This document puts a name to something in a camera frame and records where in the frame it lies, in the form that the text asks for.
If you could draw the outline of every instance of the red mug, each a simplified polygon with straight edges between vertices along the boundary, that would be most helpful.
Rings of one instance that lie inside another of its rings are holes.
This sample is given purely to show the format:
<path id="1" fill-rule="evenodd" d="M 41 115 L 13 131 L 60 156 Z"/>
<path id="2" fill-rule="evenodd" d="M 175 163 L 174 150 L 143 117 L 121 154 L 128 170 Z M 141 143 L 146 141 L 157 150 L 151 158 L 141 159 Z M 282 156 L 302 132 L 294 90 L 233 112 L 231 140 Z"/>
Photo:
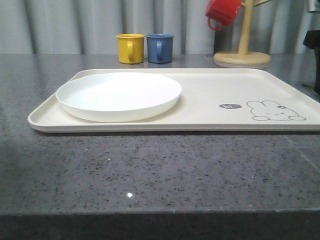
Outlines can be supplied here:
<path id="1" fill-rule="evenodd" d="M 224 26 L 232 24 L 241 7 L 241 2 L 242 0 L 210 0 L 205 10 L 209 27 L 220 31 Z M 211 19 L 220 22 L 221 26 L 219 28 L 211 26 Z"/>

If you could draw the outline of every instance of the wooden mug stand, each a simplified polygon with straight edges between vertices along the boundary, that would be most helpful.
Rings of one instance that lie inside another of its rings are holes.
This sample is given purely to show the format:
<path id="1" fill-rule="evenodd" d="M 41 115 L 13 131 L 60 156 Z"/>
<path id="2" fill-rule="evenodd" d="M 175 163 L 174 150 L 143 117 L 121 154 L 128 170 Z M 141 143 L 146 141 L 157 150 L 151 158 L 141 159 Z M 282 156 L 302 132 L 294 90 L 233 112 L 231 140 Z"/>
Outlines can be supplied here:
<path id="1" fill-rule="evenodd" d="M 213 58 L 216 61 L 228 63 L 228 64 L 240 64 L 240 65 L 259 65 L 266 64 L 271 61 L 271 57 L 268 54 L 256 51 L 249 51 L 249 41 L 251 35 L 252 22 L 254 18 L 255 7 L 270 2 L 271 0 L 245 0 L 242 3 L 244 6 L 244 19 L 242 32 L 240 37 L 238 51 L 220 51 L 217 52 Z"/>

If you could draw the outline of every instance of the tray rim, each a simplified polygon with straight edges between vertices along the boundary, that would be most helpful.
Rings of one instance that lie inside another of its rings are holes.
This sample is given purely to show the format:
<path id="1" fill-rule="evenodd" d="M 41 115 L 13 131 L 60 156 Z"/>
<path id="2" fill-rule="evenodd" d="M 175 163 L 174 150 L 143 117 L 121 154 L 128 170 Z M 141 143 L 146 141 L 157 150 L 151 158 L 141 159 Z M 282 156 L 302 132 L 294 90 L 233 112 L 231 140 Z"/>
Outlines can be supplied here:
<path id="1" fill-rule="evenodd" d="M 187 72 L 196 72 L 199 71 L 203 74 L 219 74 L 231 72 L 233 74 L 243 73 L 259 73 L 263 75 L 268 75 L 276 81 L 279 81 L 281 85 L 288 88 L 290 91 L 299 92 L 304 98 L 307 98 L 308 101 L 312 101 L 314 104 L 319 104 L 318 101 L 312 99 L 310 96 L 304 94 L 298 89 L 294 88 L 290 84 L 284 82 L 283 80 L 277 78 L 271 73 L 255 68 L 92 68 L 85 69 L 77 72 L 72 78 L 67 82 L 70 82 L 75 79 L 82 77 L 104 74 L 104 73 L 94 73 L 88 74 L 90 72 L 96 71 L 108 71 L 108 73 L 114 72 L 142 72 L 148 73 L 149 71 L 159 71 L 154 72 L 156 74 L 179 74 L 180 71 Z M 57 126 L 48 126 L 41 123 L 33 121 L 32 117 L 37 114 L 38 110 L 41 109 L 50 101 L 54 101 L 56 91 L 50 95 L 46 100 L 44 100 L 38 107 L 36 107 L 27 117 L 27 121 L 30 126 L 43 133 L 101 133 L 101 132 L 320 132 L 320 123 L 319 124 L 304 124 L 301 128 L 301 124 L 284 124 L 281 127 L 275 127 L 276 124 L 256 124 L 255 128 L 250 128 L 252 124 L 247 123 L 237 123 L 235 125 L 230 125 L 229 123 L 181 123 L 181 124 L 172 124 L 172 123 L 153 123 L 153 122 L 92 122 L 88 124 L 83 124 L 81 126 L 75 126 L 74 124 L 64 124 L 59 125 L 61 130 L 54 130 Z M 247 126 L 245 128 L 239 128 L 236 126 Z"/>

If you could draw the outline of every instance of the rabbit ear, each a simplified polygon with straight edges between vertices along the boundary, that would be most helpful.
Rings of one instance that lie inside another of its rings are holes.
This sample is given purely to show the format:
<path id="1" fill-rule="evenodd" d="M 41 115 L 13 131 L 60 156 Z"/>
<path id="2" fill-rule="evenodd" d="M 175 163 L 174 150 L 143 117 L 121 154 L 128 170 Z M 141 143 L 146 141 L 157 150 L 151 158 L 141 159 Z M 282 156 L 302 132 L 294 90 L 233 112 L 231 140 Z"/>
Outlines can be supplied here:
<path id="1" fill-rule="evenodd" d="M 280 104 L 279 103 L 277 103 L 276 101 L 263 101 L 262 102 L 266 107 L 274 107 L 274 108 L 276 108 L 276 107 L 278 107 L 278 106 L 280 106 Z"/>
<path id="2" fill-rule="evenodd" d="M 248 101 L 246 104 L 252 109 L 265 107 L 265 105 L 260 101 Z"/>

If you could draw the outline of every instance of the mug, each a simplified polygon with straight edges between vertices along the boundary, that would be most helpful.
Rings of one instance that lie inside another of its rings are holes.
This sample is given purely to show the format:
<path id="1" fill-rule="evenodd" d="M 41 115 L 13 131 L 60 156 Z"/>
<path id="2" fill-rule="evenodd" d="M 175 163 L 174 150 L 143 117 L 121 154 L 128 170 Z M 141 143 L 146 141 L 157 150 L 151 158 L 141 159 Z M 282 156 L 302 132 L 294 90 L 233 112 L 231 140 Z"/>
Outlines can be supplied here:
<path id="1" fill-rule="evenodd" d="M 208 17 L 208 25 L 215 31 L 220 31 L 224 26 L 229 26 L 235 20 L 241 7 L 242 0 L 210 0 L 205 15 Z M 215 28 L 210 20 L 220 22 L 220 27 Z"/>
<path id="2" fill-rule="evenodd" d="M 123 64 L 139 64 L 144 61 L 143 34 L 119 34 L 116 36 L 119 46 L 119 62 Z"/>
<path id="3" fill-rule="evenodd" d="M 148 34 L 148 61 L 155 64 L 172 62 L 174 36 L 172 34 Z"/>

